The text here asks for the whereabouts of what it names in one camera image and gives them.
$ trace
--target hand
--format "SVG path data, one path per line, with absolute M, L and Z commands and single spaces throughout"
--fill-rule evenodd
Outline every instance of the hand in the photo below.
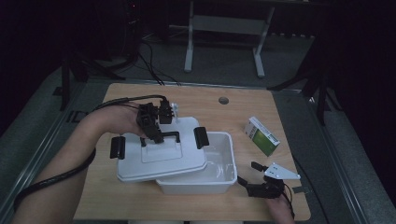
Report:
M 265 203 L 270 209 L 271 216 L 277 224 L 291 224 L 294 219 L 291 216 L 289 202 L 282 194 L 278 198 L 265 199 Z
M 92 112 L 83 122 L 98 125 L 96 129 L 101 134 L 134 133 L 138 136 L 146 137 L 143 130 L 136 123 L 138 107 L 139 105 L 133 102 L 104 107 Z

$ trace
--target wire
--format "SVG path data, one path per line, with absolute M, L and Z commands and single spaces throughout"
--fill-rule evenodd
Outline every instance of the wire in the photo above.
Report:
M 52 186 L 52 185 L 59 183 L 61 181 L 64 181 L 67 178 L 70 178 L 70 177 L 80 173 L 81 171 L 85 170 L 92 163 L 93 159 L 95 158 L 95 154 L 96 154 L 96 149 L 93 150 L 91 156 L 87 160 L 85 160 L 79 167 L 77 167 L 73 170 L 70 170 L 66 173 L 63 173 L 61 175 L 56 175 L 51 178 L 42 180 L 38 183 L 35 183 L 35 184 L 27 187 L 26 189 L 23 189 L 20 193 L 18 193 L 17 197 L 14 200 L 14 211 L 17 211 L 22 200 L 24 198 L 26 198 L 28 195 L 30 195 L 38 190 Z
M 293 159 L 296 161 L 297 165 L 301 168 L 301 170 L 303 171 L 303 173 L 304 173 L 304 175 L 305 175 L 305 177 L 306 177 L 306 180 L 308 180 L 309 185 L 312 187 L 312 191 L 314 192 L 315 196 L 316 196 L 317 199 L 318 199 L 318 203 L 319 203 L 320 209 L 322 210 L 323 216 L 324 216 L 324 218 L 326 219 L 326 223 L 330 223 L 329 218 L 327 217 L 326 212 L 325 212 L 325 210 L 324 210 L 323 204 L 322 204 L 322 202 L 321 202 L 321 200 L 320 200 L 320 198 L 319 198 L 319 196 L 318 196 L 318 194 L 317 194 L 317 191 L 315 190 L 314 185 L 313 185 L 312 182 L 311 182 L 311 179 L 310 179 L 309 176 L 306 174 L 306 171 L 304 170 L 303 166 L 297 161 L 297 159 L 294 157 L 294 155 L 291 154 L 291 156 L 292 156 Z
M 139 56 L 140 56 L 140 58 L 143 60 L 143 62 L 146 64 L 146 67 L 148 68 L 148 71 L 151 73 L 151 75 L 152 75 L 155 79 L 158 78 L 159 80 L 161 80 L 161 79 L 157 76 L 157 74 L 155 73 L 155 71 L 154 71 L 154 69 L 155 69 L 155 70 L 157 70 L 157 71 L 160 73 L 160 75 L 172 79 L 173 81 L 176 82 L 176 84 L 177 84 L 178 86 L 181 86 L 181 84 L 180 84 L 177 80 L 175 80 L 174 78 L 172 78 L 172 77 L 166 75 L 165 73 L 163 73 L 162 71 L 160 71 L 158 68 L 154 67 L 154 65 L 152 65 L 152 56 L 153 56 L 152 47 L 151 47 L 151 45 L 150 45 L 149 43 L 147 43 L 146 41 L 142 41 L 142 44 L 148 46 L 148 48 L 149 48 L 149 51 L 150 51 L 149 63 L 143 58 L 143 56 L 142 56 L 141 54 L 139 54 Z
M 163 81 L 157 77 L 157 75 L 154 73 L 154 71 L 152 70 L 152 66 L 149 65 L 149 63 L 145 60 L 145 58 L 142 56 L 142 54 L 140 54 L 139 52 L 139 57 L 143 60 L 143 62 L 145 63 L 146 67 L 148 68 L 148 71 L 150 72 L 151 76 L 158 82 L 158 84 L 164 86 L 165 84 L 163 83 Z
M 291 216 L 294 218 L 294 217 L 295 217 L 295 214 L 294 214 L 294 209 L 293 209 L 293 204 L 292 204 L 292 202 L 293 202 L 293 195 L 291 194 L 291 189 L 289 188 L 289 186 L 288 186 L 287 184 L 285 184 L 285 186 L 289 189 L 290 199 L 288 198 L 288 195 L 286 195 L 285 192 L 282 191 L 281 193 L 282 193 L 282 195 L 286 198 L 286 200 L 288 201 L 288 203 L 289 203 L 289 209 L 290 209 L 290 212 L 291 212 Z
M 100 104 L 99 106 L 97 106 L 93 111 L 107 107 L 107 106 L 111 106 L 111 105 L 123 105 L 123 106 L 128 106 L 128 107 L 140 110 L 139 107 L 136 107 L 133 105 L 126 105 L 125 103 L 128 103 L 130 101 L 135 101 L 135 100 L 149 99 L 149 98 L 161 98 L 167 102 L 166 97 L 162 96 L 162 95 L 146 95 L 146 96 L 138 96 L 138 97 L 134 97 L 134 98 L 125 97 L 125 98 L 120 98 L 120 99 L 115 99 L 115 100 L 104 102 L 104 103 Z M 81 171 L 85 170 L 86 168 L 88 168 L 90 166 L 90 164 L 93 162 L 93 159 L 95 158 L 95 154 L 96 154 L 96 148 L 93 150 L 90 157 L 88 157 L 87 160 L 85 160 L 77 168 L 67 171 L 63 174 L 56 175 L 56 176 L 50 177 L 48 179 L 42 180 L 40 182 L 37 182 L 37 183 L 23 189 L 21 192 L 18 193 L 17 197 L 14 200 L 14 211 L 17 211 L 17 209 L 20 206 L 23 199 L 25 199 L 28 195 L 30 195 L 36 191 L 39 191 L 41 189 L 52 186 L 56 183 L 62 182 L 64 180 L 66 180 L 67 178 L 70 178 L 70 177 L 80 173 Z

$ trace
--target metal stand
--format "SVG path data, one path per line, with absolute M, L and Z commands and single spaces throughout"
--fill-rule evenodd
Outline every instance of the metal stand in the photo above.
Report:
M 248 20 L 237 18 L 213 17 L 195 15 L 193 9 L 193 1 L 190 1 L 190 20 L 189 20 L 189 44 L 187 46 L 186 62 L 184 64 L 184 71 L 192 71 L 192 54 L 193 54 L 193 31 L 213 31 L 244 35 L 259 35 L 259 45 L 253 49 L 254 62 L 256 63 L 258 77 L 264 77 L 264 69 L 262 67 L 262 46 L 267 36 L 268 28 L 271 19 L 274 15 L 275 8 L 270 7 L 268 16 L 265 21 L 262 20 Z

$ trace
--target green box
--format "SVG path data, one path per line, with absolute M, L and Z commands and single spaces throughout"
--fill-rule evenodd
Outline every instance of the green box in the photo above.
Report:
M 248 120 L 245 134 L 267 157 L 271 156 L 280 144 L 279 140 L 256 117 L 251 117 Z

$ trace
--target white lid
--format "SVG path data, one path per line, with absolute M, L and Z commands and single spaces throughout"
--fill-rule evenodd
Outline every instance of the white lid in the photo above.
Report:
M 199 127 L 197 119 L 178 118 L 159 126 L 163 133 L 179 132 L 180 143 L 170 136 L 160 144 L 146 139 L 147 146 L 142 147 L 137 135 L 125 134 L 125 159 L 118 160 L 119 180 L 139 182 L 205 169 L 205 153 L 197 148 L 193 131 Z

